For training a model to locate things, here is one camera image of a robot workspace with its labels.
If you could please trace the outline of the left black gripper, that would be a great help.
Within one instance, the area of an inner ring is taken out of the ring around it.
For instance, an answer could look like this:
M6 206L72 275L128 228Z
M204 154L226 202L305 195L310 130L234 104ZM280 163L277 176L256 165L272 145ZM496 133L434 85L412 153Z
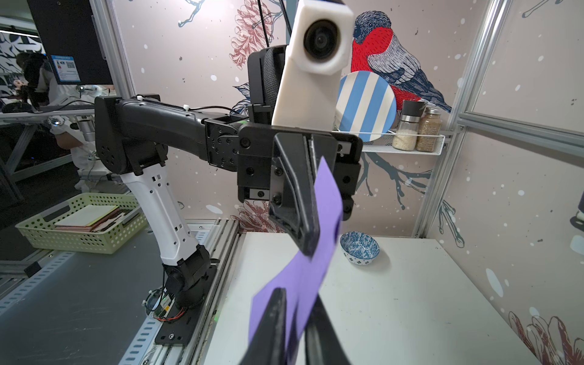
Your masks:
M321 165L333 173L344 221L351 217L363 142L323 132L220 118L205 120L207 161L237 173L238 199L270 201L269 218L312 257L319 240L315 182Z

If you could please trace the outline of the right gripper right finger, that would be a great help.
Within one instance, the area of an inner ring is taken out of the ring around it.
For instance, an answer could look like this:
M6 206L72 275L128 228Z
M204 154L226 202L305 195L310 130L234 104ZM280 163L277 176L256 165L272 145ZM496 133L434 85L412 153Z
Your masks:
M306 364L351 364L320 297L316 298L304 332Z

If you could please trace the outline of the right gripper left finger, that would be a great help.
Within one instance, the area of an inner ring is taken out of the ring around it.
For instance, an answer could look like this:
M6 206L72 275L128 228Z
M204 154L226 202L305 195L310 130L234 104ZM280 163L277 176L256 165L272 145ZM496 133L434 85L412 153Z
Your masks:
M286 324L286 290L277 287L269 297L259 293L252 302L249 345L240 364L285 364Z

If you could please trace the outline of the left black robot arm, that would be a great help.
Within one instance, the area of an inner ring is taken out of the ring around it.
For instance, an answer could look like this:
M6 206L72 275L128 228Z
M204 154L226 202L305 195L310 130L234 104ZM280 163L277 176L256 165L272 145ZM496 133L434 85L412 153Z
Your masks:
M268 202L269 218L306 256L314 254L324 231L313 188L320 161L327 162L340 185L343 219L351 216L363 142L342 132L275 125L284 51L283 46L269 47L250 55L249 117L212 117L162 103L156 94L97 99L97 153L144 211L163 263L161 296L170 297L180 313L205 299L217 263L196 242L172 196L165 175L169 148L236 173L240 201Z

